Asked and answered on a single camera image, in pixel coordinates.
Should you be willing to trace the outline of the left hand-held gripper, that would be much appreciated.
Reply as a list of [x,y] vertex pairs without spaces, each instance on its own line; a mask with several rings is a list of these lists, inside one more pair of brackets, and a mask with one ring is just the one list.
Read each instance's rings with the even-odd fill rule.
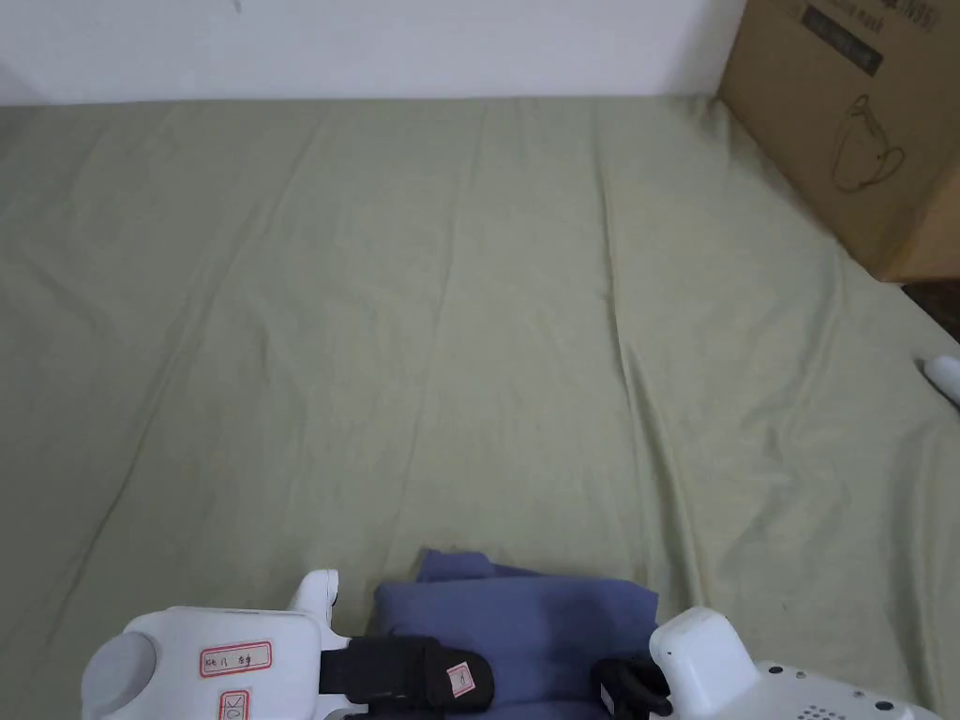
[[285,610],[169,607],[131,621],[89,659],[84,719],[342,719],[359,711],[320,690],[338,573],[308,573]]

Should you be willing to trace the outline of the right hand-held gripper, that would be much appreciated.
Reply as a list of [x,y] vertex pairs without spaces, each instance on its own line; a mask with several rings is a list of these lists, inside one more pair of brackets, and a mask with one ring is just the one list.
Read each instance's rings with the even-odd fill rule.
[[653,631],[649,657],[595,664],[612,719],[935,719],[887,697],[789,665],[756,663],[727,617],[692,607]]

